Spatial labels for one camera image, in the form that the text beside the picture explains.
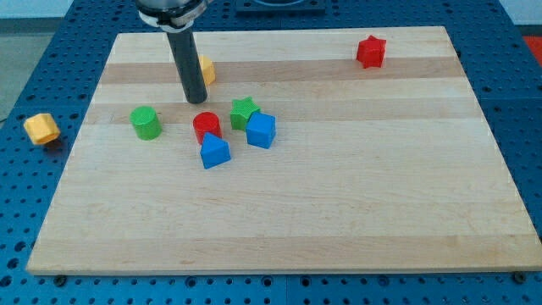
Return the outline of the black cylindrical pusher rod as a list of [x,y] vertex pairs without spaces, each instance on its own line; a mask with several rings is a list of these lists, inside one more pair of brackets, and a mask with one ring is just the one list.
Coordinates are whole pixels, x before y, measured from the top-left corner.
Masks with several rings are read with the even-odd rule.
[[187,28],[178,33],[168,33],[167,38],[186,101],[192,104],[205,102],[207,100],[207,88],[192,29]]

